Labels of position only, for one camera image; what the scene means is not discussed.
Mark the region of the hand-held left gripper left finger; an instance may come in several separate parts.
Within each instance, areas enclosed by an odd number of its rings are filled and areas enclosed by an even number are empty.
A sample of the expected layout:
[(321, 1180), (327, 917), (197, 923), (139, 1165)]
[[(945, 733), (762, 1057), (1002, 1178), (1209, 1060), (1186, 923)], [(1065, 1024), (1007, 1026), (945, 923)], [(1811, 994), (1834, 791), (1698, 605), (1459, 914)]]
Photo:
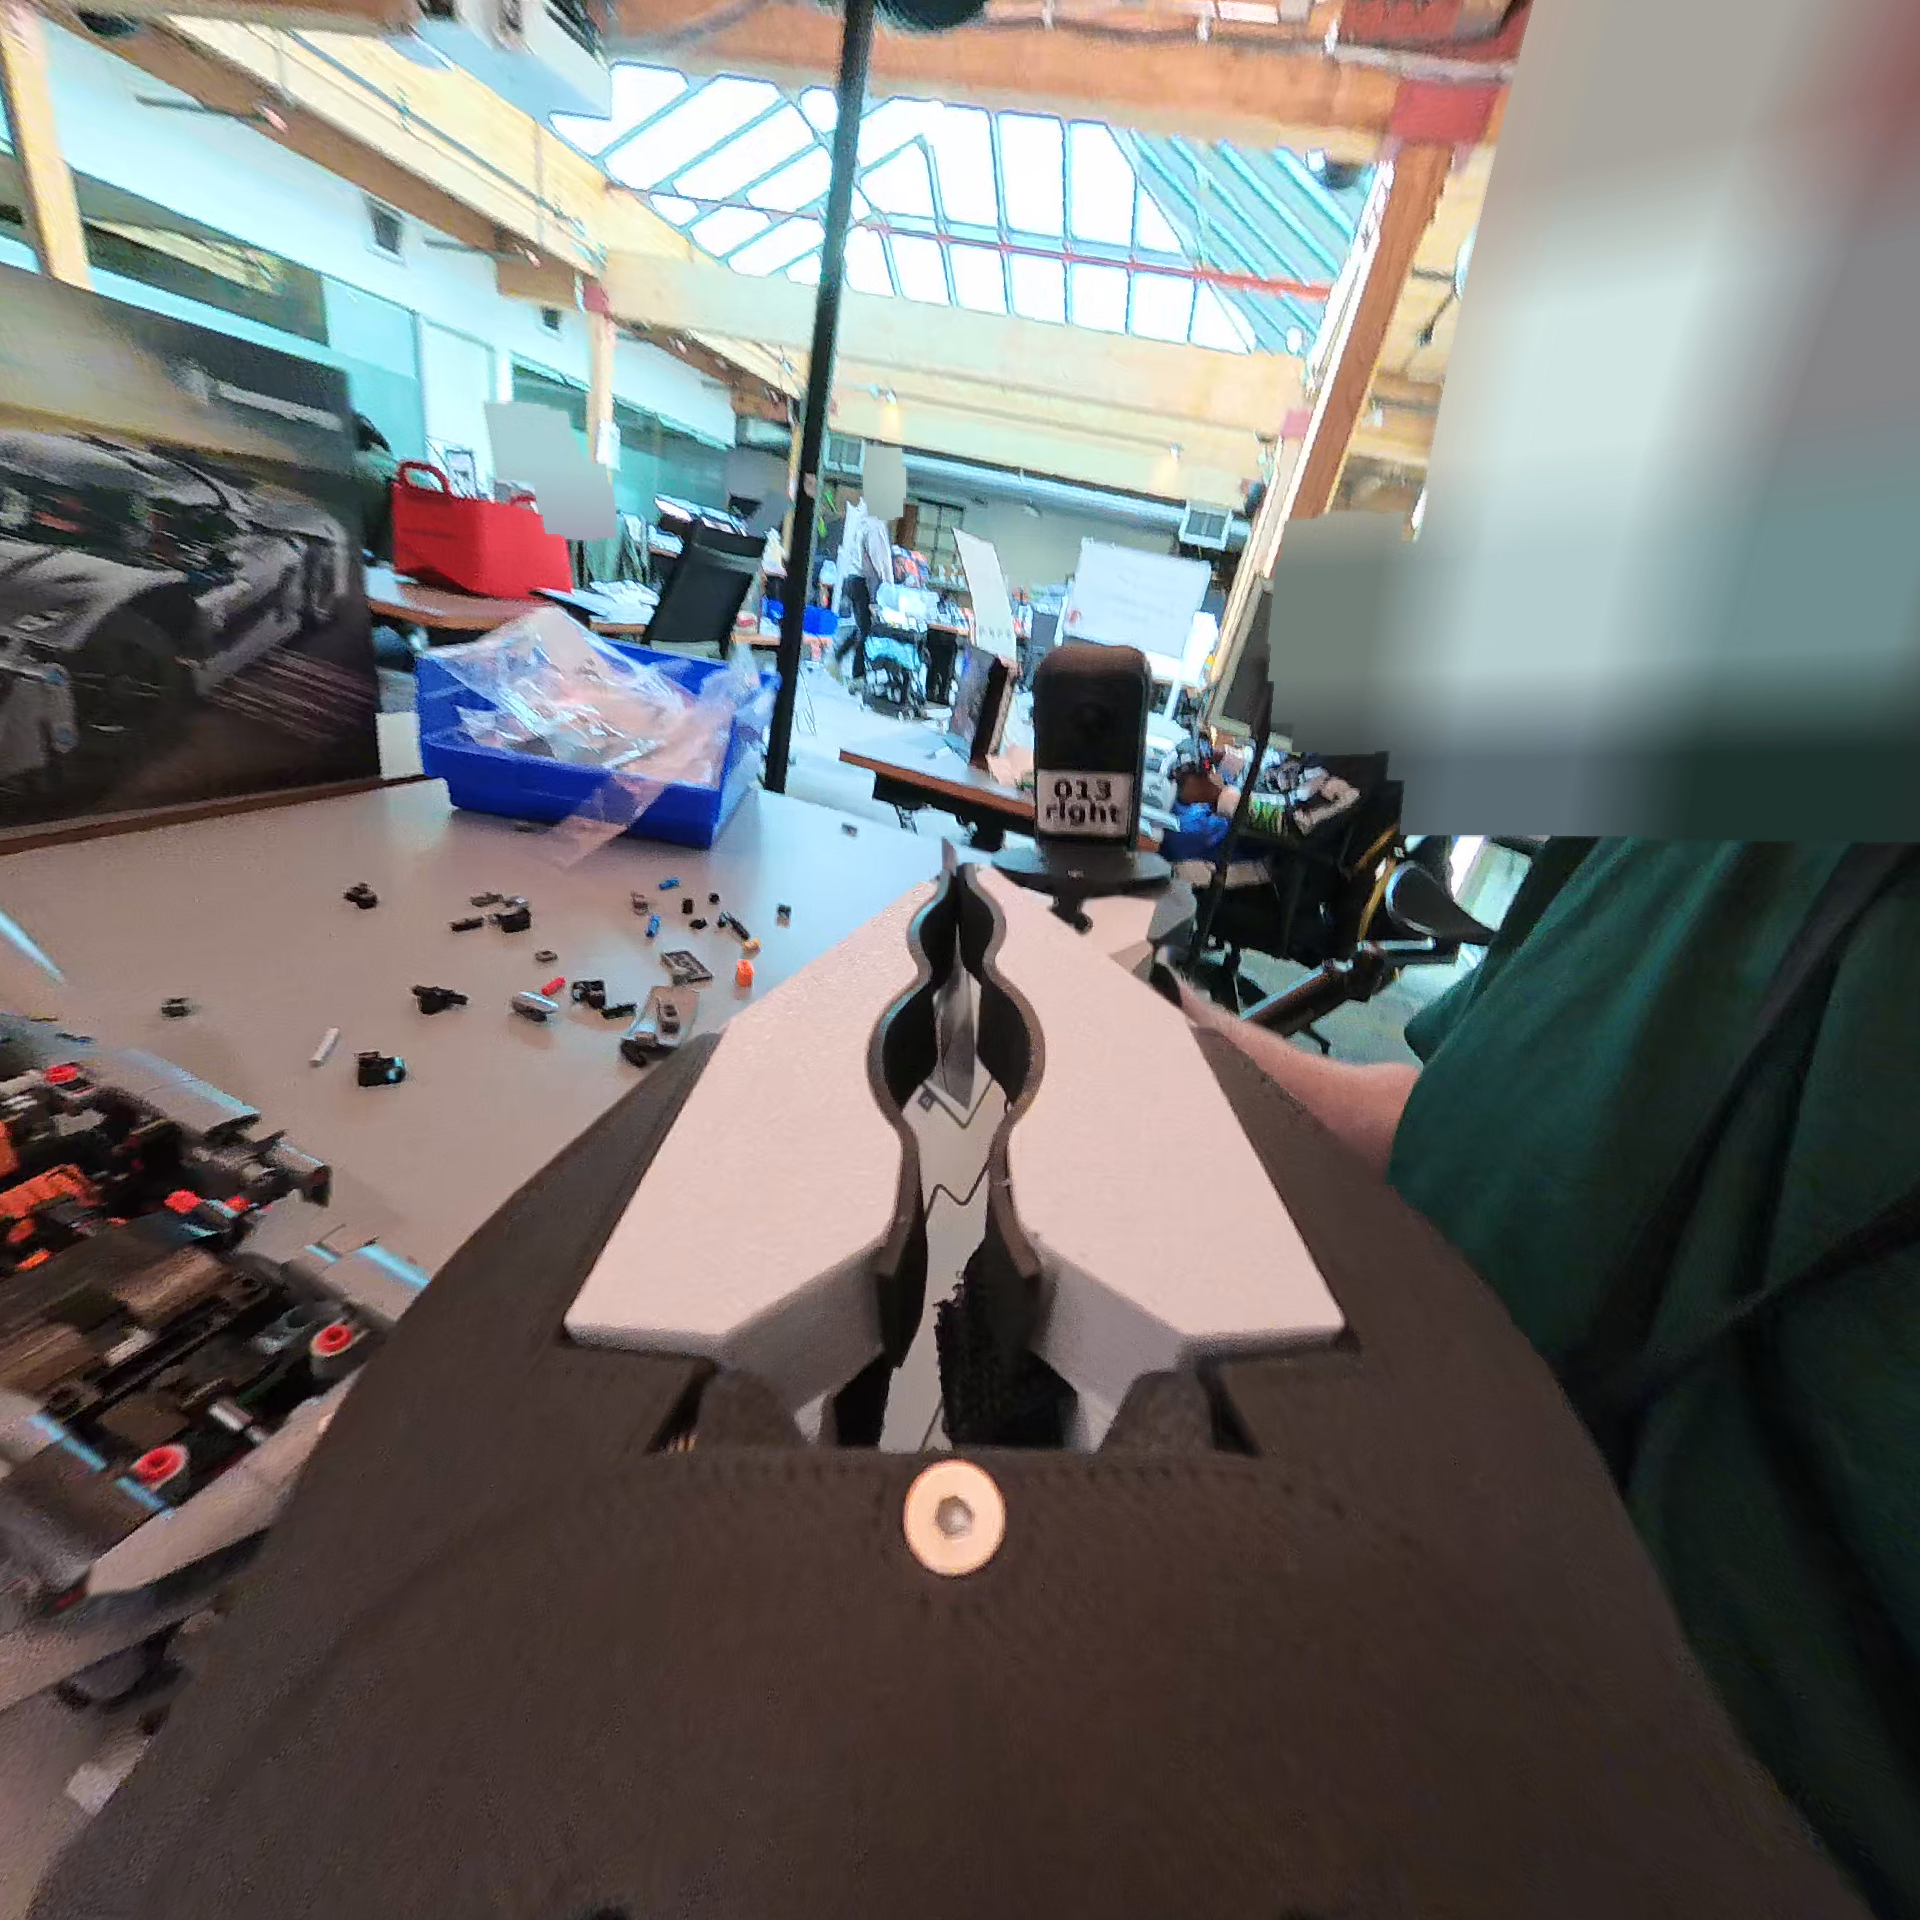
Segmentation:
[(907, 1234), (911, 1202), (961, 1196), (961, 1104), (909, 1068), (888, 1091), (879, 1021), (928, 981), (915, 923), (951, 875), (911, 884), (710, 1036), (637, 1186), (563, 1309), (590, 1354), (706, 1360), (759, 1379), (826, 1437), (831, 1400), (869, 1369), (878, 1443), (926, 1445), (939, 1386), (930, 1306), (958, 1229)]

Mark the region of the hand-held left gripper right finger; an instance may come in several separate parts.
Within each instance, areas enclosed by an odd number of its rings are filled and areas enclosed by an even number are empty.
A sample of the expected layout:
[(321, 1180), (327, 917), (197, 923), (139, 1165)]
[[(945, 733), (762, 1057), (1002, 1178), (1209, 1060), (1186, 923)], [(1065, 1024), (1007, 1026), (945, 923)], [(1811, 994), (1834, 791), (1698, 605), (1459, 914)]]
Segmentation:
[(959, 871), (1002, 1098), (959, 1280), (959, 1445), (1093, 1449), (1150, 1377), (1333, 1349), (1346, 1316), (1144, 939)]

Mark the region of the person's right forearm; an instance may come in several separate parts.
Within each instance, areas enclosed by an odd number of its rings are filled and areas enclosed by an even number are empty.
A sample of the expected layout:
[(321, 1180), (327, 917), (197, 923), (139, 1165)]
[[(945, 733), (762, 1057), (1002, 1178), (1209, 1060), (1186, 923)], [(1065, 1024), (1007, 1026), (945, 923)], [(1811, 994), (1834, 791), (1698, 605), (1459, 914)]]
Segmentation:
[(1418, 1066), (1325, 1058), (1226, 1016), (1186, 986), (1179, 987), (1179, 1003), (1198, 1032), (1230, 1042), (1360, 1164), (1385, 1178), (1407, 1098), (1422, 1074)]

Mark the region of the scattered loose lego pieces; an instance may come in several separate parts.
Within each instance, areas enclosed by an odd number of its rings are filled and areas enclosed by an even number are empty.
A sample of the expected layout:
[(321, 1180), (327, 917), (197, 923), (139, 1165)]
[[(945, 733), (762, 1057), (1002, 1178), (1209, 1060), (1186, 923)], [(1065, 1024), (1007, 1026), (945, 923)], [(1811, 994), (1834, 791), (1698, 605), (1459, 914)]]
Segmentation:
[(511, 875), (504, 853), (250, 888), (139, 956), (136, 1008), (224, 1066), (328, 1089), (595, 1089), (734, 1012), (790, 951), (797, 884), (760, 863), (616, 856)]

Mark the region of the grey lego car model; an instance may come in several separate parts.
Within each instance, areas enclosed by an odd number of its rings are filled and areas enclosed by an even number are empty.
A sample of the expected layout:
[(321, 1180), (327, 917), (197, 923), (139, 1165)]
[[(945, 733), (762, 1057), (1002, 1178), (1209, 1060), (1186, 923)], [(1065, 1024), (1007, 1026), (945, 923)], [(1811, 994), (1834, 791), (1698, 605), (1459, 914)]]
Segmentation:
[(1, 1706), (142, 1692), (426, 1275), (247, 1103), (1, 1024)]

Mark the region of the large black lego box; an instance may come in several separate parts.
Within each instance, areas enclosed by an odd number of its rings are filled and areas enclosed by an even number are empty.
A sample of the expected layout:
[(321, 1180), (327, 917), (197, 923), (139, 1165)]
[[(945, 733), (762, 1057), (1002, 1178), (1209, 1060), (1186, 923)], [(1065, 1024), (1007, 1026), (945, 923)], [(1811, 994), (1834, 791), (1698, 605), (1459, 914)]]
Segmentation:
[(379, 772), (342, 371), (1, 274), (1, 829)]

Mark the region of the white whiteboard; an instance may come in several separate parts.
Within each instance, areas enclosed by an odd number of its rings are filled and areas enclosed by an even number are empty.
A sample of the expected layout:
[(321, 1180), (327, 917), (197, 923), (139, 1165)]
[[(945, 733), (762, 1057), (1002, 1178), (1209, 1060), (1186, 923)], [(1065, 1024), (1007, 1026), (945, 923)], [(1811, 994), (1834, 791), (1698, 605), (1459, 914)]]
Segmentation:
[(1201, 561), (1088, 537), (1066, 583), (1059, 636), (1184, 657), (1209, 591), (1210, 568)]

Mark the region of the black office chair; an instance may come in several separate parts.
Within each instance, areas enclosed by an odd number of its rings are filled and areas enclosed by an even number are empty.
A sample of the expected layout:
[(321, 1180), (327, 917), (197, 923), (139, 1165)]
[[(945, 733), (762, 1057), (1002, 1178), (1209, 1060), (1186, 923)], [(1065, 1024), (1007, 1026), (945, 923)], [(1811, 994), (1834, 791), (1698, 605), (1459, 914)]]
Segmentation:
[(762, 537), (697, 520), (679, 539), (640, 642), (655, 651), (695, 648), (721, 657), (760, 577)]
[(1349, 869), (1293, 858), (1281, 881), (1226, 888), (1195, 947), (1195, 978), (1232, 1017), (1330, 1053), (1330, 1016), (1495, 939), (1454, 901), (1441, 865), (1385, 835)]

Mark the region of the black vertical pole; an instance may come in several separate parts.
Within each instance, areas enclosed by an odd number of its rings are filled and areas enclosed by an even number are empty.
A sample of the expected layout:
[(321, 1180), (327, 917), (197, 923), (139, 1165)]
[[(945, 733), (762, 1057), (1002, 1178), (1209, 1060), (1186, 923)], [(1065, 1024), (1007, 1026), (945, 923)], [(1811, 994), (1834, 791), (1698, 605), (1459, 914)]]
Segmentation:
[(853, 221), (857, 180), (857, 132), (864, 113), (872, 53), (875, 2), (845, 2), (838, 66), (833, 83), (833, 129), (830, 145), (826, 204), (822, 216), (822, 265), (813, 299), (806, 353), (806, 393), (799, 421), (795, 497), (785, 523), (782, 625), (776, 644), (776, 676), (773, 723), (765, 738), (760, 785), (782, 795), (789, 779), (792, 727), (799, 707), (799, 666), (805, 651), (805, 613), (809, 604), (809, 568), (817, 520), (817, 493), (824, 460), (835, 330), (845, 289), (845, 244)]

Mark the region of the person in green shirt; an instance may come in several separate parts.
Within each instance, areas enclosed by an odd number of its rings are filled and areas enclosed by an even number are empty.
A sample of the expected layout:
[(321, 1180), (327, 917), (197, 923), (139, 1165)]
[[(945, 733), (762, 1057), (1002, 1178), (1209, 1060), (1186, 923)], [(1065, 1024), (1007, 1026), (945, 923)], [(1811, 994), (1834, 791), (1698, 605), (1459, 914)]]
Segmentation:
[(1616, 1480), (1873, 1916), (1918, 1898), (1914, 853), (1551, 839), (1407, 1024), (1386, 1181)]

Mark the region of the red tote bag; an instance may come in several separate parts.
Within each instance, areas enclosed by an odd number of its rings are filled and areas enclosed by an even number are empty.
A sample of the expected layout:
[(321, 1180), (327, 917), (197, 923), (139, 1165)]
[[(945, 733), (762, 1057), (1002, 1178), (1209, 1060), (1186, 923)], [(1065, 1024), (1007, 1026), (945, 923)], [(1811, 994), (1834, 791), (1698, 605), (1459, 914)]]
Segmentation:
[(551, 536), (528, 489), (503, 499), (449, 489), (433, 465), (399, 465), (391, 480), (391, 564), (431, 588), (488, 599), (574, 591), (569, 543)]

